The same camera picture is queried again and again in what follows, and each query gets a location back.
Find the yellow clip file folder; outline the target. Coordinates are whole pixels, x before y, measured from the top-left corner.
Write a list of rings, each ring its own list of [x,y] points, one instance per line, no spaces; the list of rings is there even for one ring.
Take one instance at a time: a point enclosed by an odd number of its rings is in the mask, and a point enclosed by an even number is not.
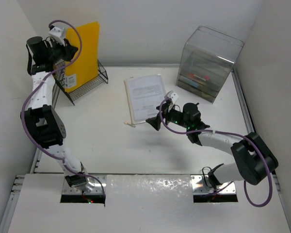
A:
[[[77,27],[81,43],[73,29],[69,28],[66,31],[66,38],[72,46],[82,45],[78,59],[65,69],[64,88],[68,93],[78,89],[98,75],[99,27],[97,21]]]

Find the blue translucent highlighter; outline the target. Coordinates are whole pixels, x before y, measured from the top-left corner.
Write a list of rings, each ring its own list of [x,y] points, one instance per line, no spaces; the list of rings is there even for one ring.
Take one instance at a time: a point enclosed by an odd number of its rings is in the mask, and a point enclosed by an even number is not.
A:
[[[195,87],[195,88],[198,88],[199,87],[199,84],[198,83],[195,83],[195,82],[190,83],[190,85],[193,86],[193,87]]]

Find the orange black highlighter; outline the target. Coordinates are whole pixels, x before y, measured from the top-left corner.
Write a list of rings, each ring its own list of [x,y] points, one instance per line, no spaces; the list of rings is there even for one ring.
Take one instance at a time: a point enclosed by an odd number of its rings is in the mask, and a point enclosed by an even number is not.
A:
[[[191,79],[196,79],[196,76],[193,73],[188,73],[187,76]]]

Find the yellow translucent highlighter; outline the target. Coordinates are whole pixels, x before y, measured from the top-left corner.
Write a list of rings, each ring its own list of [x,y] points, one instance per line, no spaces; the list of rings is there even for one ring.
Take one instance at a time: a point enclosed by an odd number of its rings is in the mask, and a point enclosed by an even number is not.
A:
[[[201,84],[201,85],[206,85],[206,83],[204,81],[197,80],[196,82]]]

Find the clear plastic drawer cabinet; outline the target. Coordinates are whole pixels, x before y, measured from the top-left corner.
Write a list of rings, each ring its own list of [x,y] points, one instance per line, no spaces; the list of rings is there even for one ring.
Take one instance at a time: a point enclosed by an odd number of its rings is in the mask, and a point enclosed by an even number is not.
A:
[[[244,42],[220,30],[200,25],[186,41],[179,64],[176,86],[211,103],[215,101],[234,68]],[[193,73],[196,79],[187,75]],[[197,80],[198,88],[190,85]]]

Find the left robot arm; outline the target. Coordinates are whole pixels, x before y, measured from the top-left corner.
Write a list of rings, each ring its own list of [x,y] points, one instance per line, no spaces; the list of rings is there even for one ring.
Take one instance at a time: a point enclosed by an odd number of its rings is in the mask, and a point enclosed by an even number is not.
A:
[[[63,44],[55,39],[47,41],[40,36],[27,40],[29,55],[27,72],[31,75],[33,90],[21,110],[21,120],[29,139],[46,155],[55,159],[64,172],[70,187],[83,190],[88,183],[82,163],[65,146],[65,125],[52,105],[56,80],[53,73],[58,61],[71,62],[78,48],[67,39]]]

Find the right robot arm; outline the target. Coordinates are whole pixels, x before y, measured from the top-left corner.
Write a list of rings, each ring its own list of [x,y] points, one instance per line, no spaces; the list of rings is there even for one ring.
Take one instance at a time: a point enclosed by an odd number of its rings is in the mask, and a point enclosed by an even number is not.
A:
[[[235,134],[214,133],[201,120],[197,104],[187,103],[182,111],[170,108],[170,104],[171,101],[167,101],[158,106],[158,114],[146,119],[146,123],[157,131],[161,123],[177,124],[186,129],[185,134],[191,143],[215,148],[233,156],[234,163],[219,164],[208,172],[208,183],[214,189],[229,181],[246,181],[257,185],[267,176],[267,172],[273,172],[278,167],[278,160],[259,134],[251,132],[241,138]]]

